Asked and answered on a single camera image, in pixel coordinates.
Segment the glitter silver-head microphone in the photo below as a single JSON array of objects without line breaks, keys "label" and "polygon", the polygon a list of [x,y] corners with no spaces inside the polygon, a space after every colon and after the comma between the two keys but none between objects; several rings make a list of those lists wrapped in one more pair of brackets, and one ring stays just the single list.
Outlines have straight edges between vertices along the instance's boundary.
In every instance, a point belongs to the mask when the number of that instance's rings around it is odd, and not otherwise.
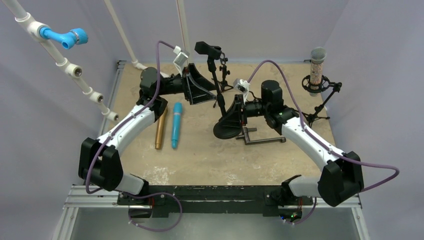
[{"label": "glitter silver-head microphone", "polygon": [[327,51],[323,47],[316,47],[311,51],[310,59],[310,88],[319,90],[322,85],[323,63],[327,57]]}]

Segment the blue microphone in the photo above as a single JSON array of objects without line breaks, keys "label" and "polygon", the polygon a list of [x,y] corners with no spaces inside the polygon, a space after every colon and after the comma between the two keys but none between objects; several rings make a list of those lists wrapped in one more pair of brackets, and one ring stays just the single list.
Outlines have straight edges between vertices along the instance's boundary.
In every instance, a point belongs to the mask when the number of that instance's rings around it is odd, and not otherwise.
[{"label": "blue microphone", "polygon": [[183,113],[183,105],[181,102],[176,102],[173,107],[172,132],[171,132],[171,147],[176,149],[180,139],[181,118]]}]

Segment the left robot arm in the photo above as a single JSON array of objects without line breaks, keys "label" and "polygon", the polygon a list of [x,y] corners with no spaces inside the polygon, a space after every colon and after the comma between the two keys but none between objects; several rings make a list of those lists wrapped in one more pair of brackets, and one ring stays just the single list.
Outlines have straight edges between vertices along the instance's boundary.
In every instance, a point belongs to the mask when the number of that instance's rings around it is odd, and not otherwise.
[{"label": "left robot arm", "polygon": [[194,63],[182,73],[169,77],[158,75],[154,67],[140,74],[139,98],[135,106],[115,127],[96,139],[86,138],[80,149],[78,176],[106,191],[129,193],[138,205],[149,199],[149,183],[139,176],[125,173],[120,155],[147,127],[153,125],[168,105],[164,95],[183,94],[190,105],[215,99],[215,85],[202,76]]}]

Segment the black round-base microphone stand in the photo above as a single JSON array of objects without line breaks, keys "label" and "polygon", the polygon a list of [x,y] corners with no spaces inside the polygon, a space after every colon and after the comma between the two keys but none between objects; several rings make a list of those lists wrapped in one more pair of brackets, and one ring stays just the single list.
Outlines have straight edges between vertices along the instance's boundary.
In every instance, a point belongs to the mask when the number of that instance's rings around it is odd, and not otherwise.
[{"label": "black round-base microphone stand", "polygon": [[221,118],[218,120],[218,122],[213,127],[213,134],[218,139],[222,140],[228,140],[235,138],[238,136],[241,132],[230,132],[229,131],[229,116],[231,114],[227,114],[227,110],[225,109],[225,98],[223,96],[223,93],[220,92],[219,86],[218,86],[218,78],[217,78],[217,67],[215,61],[220,61],[220,51],[222,51],[222,48],[220,46],[216,45],[209,45],[204,41],[198,41],[195,43],[194,50],[199,55],[206,55],[207,56],[207,67],[208,71],[212,74],[212,80],[214,81],[215,87],[216,87],[216,101],[215,103],[218,104],[220,112],[221,112]]}]

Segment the gold microphone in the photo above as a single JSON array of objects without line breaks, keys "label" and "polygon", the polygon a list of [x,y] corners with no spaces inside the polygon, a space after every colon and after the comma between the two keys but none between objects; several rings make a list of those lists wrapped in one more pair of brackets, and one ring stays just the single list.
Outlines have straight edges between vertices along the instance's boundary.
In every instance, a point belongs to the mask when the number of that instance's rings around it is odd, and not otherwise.
[{"label": "gold microphone", "polygon": [[168,107],[166,107],[162,115],[157,120],[155,146],[154,146],[156,150],[161,150],[163,147],[164,130],[165,130],[168,111],[169,111]]}]

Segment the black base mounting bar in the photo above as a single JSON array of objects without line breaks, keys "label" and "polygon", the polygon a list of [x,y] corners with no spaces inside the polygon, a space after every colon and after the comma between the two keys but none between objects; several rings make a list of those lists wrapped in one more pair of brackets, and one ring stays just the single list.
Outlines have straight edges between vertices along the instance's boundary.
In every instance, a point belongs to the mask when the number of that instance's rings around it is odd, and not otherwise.
[{"label": "black base mounting bar", "polygon": [[303,206],[313,205],[311,197],[287,196],[281,185],[150,185],[136,196],[119,193],[117,204],[146,207],[153,218],[170,213],[261,214],[278,217],[298,215]]}]

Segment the white PVC pipe frame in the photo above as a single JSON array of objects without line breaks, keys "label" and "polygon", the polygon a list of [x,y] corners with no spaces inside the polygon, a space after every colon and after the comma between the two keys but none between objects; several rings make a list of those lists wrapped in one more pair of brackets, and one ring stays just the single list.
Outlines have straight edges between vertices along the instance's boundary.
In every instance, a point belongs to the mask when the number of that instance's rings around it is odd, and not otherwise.
[{"label": "white PVC pipe frame", "polygon": [[[50,57],[53,58],[53,60],[55,61],[55,65],[65,75],[67,75],[70,79],[72,79],[78,85],[82,93],[85,96],[87,96],[90,101],[94,102],[97,105],[97,107],[101,111],[101,114],[104,116],[104,118],[109,121],[117,122],[119,120],[119,115],[116,112],[110,110],[104,104],[103,94],[93,90],[93,88],[90,87],[82,78],[83,68],[79,65],[71,63],[66,57],[64,57],[61,54],[61,52],[57,49],[57,47],[52,43],[52,40],[44,39],[40,36],[39,30],[42,27],[48,27],[48,28],[50,27],[42,22],[35,20],[34,17],[22,7],[22,5],[18,2],[18,0],[2,0],[2,2],[14,15],[15,21],[25,30],[25,32],[27,32],[28,35],[35,42],[38,42],[46,50],[46,52],[50,55]],[[137,57],[135,56],[135,53],[131,47],[131,44],[115,12],[113,4],[111,3],[110,0],[103,0],[103,2],[114,22],[116,29],[119,32],[121,39],[123,40],[126,50],[128,51],[130,55],[131,63],[133,67],[139,70],[146,69],[147,67],[143,65],[142,63],[140,63]],[[183,26],[186,24],[184,6],[182,6],[183,11],[181,12],[179,8],[180,2],[178,0],[176,1],[176,4],[178,9],[177,11],[178,11],[179,22],[181,26],[181,33],[182,33],[182,36],[184,37]],[[164,41],[161,41],[161,43],[168,46],[169,48],[173,50],[175,48],[175,46],[165,43]]]}]

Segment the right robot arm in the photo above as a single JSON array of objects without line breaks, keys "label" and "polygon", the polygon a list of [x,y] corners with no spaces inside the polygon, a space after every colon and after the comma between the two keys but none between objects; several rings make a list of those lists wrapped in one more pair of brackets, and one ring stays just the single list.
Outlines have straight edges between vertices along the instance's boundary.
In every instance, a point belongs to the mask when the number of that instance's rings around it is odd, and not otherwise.
[{"label": "right robot arm", "polygon": [[217,138],[230,139],[243,131],[247,119],[264,117],[267,125],[280,136],[298,146],[319,168],[320,177],[295,175],[281,183],[276,200],[292,204],[300,197],[317,197],[336,207],[364,189],[361,160],[351,151],[345,152],[313,131],[303,120],[303,114],[284,104],[283,90],[275,80],[261,84],[261,97],[248,101],[250,84],[236,79],[231,107],[215,124]]}]

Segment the dark grey metal pipe fitting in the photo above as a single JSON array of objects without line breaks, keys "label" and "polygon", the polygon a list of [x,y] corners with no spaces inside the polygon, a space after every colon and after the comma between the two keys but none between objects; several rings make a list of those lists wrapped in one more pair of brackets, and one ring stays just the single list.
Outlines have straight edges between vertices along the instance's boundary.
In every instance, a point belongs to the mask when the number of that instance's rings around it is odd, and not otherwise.
[{"label": "dark grey metal pipe fitting", "polygon": [[252,140],[250,138],[249,133],[256,132],[256,131],[257,131],[256,127],[243,127],[241,134],[237,135],[235,139],[243,140],[245,145],[257,145],[257,144],[265,144],[265,143],[272,143],[272,142],[280,142],[280,143],[286,142],[286,138],[284,136]]}]

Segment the black tripod microphone stand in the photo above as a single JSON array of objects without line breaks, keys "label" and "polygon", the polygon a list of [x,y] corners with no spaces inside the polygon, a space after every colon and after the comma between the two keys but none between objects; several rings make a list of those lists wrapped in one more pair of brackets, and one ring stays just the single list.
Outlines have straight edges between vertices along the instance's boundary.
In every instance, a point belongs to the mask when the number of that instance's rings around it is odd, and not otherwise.
[{"label": "black tripod microphone stand", "polygon": [[231,89],[233,89],[233,86],[230,86],[228,81],[226,80],[227,76],[230,75],[230,71],[227,68],[227,61],[228,58],[226,57],[225,53],[220,51],[220,57],[219,57],[219,61],[221,66],[219,67],[219,71],[221,72],[221,81],[217,81],[218,86],[219,86],[219,91],[221,93],[224,93],[226,91],[229,91]]}]

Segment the blue pipe fitting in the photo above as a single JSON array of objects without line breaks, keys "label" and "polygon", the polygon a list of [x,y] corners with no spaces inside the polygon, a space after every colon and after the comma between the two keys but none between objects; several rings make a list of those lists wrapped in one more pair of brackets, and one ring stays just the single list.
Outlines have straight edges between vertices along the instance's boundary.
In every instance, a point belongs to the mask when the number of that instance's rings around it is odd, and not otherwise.
[{"label": "blue pipe fitting", "polygon": [[57,33],[49,27],[42,27],[39,30],[39,35],[43,39],[58,42],[66,50],[75,45],[86,44],[89,41],[88,34],[82,28],[74,28],[67,33]]}]

